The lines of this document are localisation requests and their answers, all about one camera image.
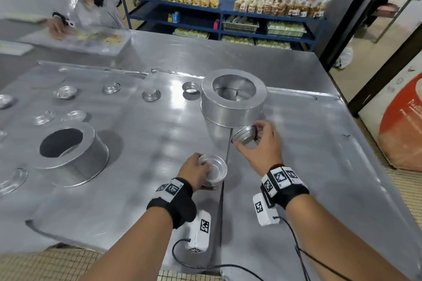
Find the forearm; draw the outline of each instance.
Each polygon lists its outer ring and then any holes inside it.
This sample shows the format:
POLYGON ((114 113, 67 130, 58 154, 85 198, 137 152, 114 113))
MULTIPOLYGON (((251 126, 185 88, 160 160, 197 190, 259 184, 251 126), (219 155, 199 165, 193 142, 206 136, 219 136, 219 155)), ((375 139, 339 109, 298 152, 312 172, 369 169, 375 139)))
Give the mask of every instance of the forearm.
POLYGON ((172 230, 165 209, 148 209, 80 281, 155 281, 172 230))
MULTIPOLYGON (((286 211, 301 248, 335 271, 355 281, 409 281, 311 195, 295 197, 288 203, 286 211)), ((310 261, 322 280, 343 280, 310 261)))

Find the wrist strap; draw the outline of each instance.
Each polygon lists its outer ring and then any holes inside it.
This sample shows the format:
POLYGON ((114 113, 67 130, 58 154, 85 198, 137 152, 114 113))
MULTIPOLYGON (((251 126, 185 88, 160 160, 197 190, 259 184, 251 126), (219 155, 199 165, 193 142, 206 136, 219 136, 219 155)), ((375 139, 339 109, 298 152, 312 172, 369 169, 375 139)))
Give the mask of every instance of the wrist strap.
POLYGON ((192 222, 196 217, 196 205, 192 195, 193 189, 189 182, 182 178, 173 178, 169 183, 158 187, 146 209, 166 209, 173 220, 173 229, 177 229, 185 222, 192 222))
POLYGON ((307 186, 299 179, 295 172, 283 165, 275 165, 261 179, 263 189, 272 202, 286 209, 287 204, 294 197, 309 194, 307 186))

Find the shelving unit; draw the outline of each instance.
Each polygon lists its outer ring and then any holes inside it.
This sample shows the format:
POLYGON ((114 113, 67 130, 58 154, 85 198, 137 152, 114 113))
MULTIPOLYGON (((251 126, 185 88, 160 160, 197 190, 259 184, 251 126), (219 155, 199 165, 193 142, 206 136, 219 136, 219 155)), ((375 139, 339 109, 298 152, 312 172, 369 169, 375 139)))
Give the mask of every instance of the shelving unit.
POLYGON ((233 35, 252 37, 259 39, 269 40, 280 40, 290 42, 292 49, 307 49, 313 51, 315 44, 318 42, 321 36, 324 26, 326 24, 325 19, 314 19, 314 18, 300 18, 300 17, 287 17, 287 16, 272 16, 267 14, 252 14, 245 12, 236 12, 233 10, 235 0, 220 0, 220 6, 217 9, 211 7, 197 7, 186 4, 179 4, 164 0, 139 0, 140 5, 133 11, 128 12, 126 0, 123 0, 124 11, 126 13, 127 22, 129 28, 132 29, 130 19, 142 20, 148 24, 143 25, 140 29, 147 31, 169 31, 170 28, 160 28, 159 25, 181 27, 186 29, 195 29, 200 31, 207 31, 211 33, 210 39, 220 40, 222 35, 233 35), (181 13, 181 20, 179 23, 170 23, 167 21, 168 14, 179 11, 181 13), (261 22, 260 28, 256 33, 243 33, 238 31, 227 31, 223 30, 223 21, 225 17, 230 15, 253 17, 261 22), (218 29, 214 29, 214 22, 216 19, 220 20, 218 29), (291 36, 275 36, 266 33, 266 20, 279 20, 279 21, 294 21, 303 23, 307 33, 301 38, 291 36), (317 34, 314 35, 309 25, 314 25, 317 30, 317 34))

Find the small round metal mold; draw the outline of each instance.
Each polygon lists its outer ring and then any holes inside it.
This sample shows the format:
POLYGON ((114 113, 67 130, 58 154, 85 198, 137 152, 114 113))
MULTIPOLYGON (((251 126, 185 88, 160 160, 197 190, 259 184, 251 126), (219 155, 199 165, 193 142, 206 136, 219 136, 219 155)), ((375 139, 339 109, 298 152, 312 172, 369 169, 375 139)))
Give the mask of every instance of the small round metal mold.
POLYGON ((182 89, 184 92, 193 95, 194 93, 197 93, 199 91, 199 85, 196 82, 188 81, 182 85, 182 89))
POLYGON ((235 135, 232 137, 231 142, 240 142, 241 144, 248 144, 252 140, 256 140, 256 126, 251 125, 247 126, 243 129, 240 129, 235 135))
POLYGON ((198 159, 200 165, 206 162, 210 163, 212 168, 207 173, 205 185, 208 187, 217 186, 227 175, 227 164, 217 155, 203 155, 198 159))
POLYGON ((7 137, 7 131, 0 129, 0 142, 2 142, 7 137))
POLYGON ((121 86, 117 82, 110 82, 103 85, 103 92, 107 95, 116 93, 120 90, 121 86))
POLYGON ((85 111, 74 110, 74 111, 71 111, 70 113, 66 114, 66 117, 62 118, 62 122, 70 121, 70 120, 84 121, 86 118, 87 118, 87 113, 85 111))
POLYGON ((36 126, 49 123, 51 120, 54 119, 56 113, 52 110, 47 110, 45 113, 32 117, 32 123, 36 126))
POLYGON ((156 101, 161 97, 161 92, 157 89, 147 89, 142 94, 145 101, 156 101))
POLYGON ((74 86, 62 86, 54 92, 54 95, 59 99, 69 100, 76 95, 77 91, 78 89, 74 86))
POLYGON ((0 109, 5 109, 13 105, 15 98, 11 95, 0 95, 0 109))
POLYGON ((22 168, 16 168, 13 170, 12 176, 8 180, 1 180, 0 184, 0 195, 12 192, 19 188, 27 179, 28 171, 22 168))

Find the shelf rack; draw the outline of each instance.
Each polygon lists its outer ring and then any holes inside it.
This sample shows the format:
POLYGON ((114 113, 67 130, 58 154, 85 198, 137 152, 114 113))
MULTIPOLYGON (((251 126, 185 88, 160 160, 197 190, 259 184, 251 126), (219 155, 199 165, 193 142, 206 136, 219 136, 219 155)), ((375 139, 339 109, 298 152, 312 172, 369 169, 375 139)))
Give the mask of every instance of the shelf rack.
POLYGON ((173 27, 181 27, 186 29, 195 29, 200 31, 207 31, 215 34, 215 39, 220 40, 222 35, 233 35, 252 37, 269 40, 280 40, 290 43, 295 43, 296 46, 292 49, 307 49, 308 51, 314 51, 315 45, 318 42, 327 20, 314 19, 314 18, 300 18, 300 17, 287 17, 287 16, 272 16, 267 14, 251 14, 245 12, 236 12, 233 10, 235 0, 220 0, 220 6, 217 9, 211 7, 197 7, 186 4, 179 4, 175 2, 165 0, 139 0, 140 5, 134 10, 129 12, 127 10, 126 0, 123 1, 124 11, 126 13, 127 22, 129 28, 132 29, 130 19, 142 20, 148 23, 156 25, 167 25, 173 27), (179 23, 170 23, 167 21, 168 14, 179 11, 181 13, 181 21, 179 23), (268 35, 265 29, 258 29, 256 33, 243 33, 237 31, 226 31, 223 30, 223 21, 226 16, 246 16, 256 18, 259 21, 264 20, 279 20, 279 21, 295 21, 301 22, 305 26, 306 33, 301 38, 291 36, 274 36, 268 35), (220 20, 219 28, 214 29, 214 21, 220 20), (317 31, 314 35, 310 29, 317 31))

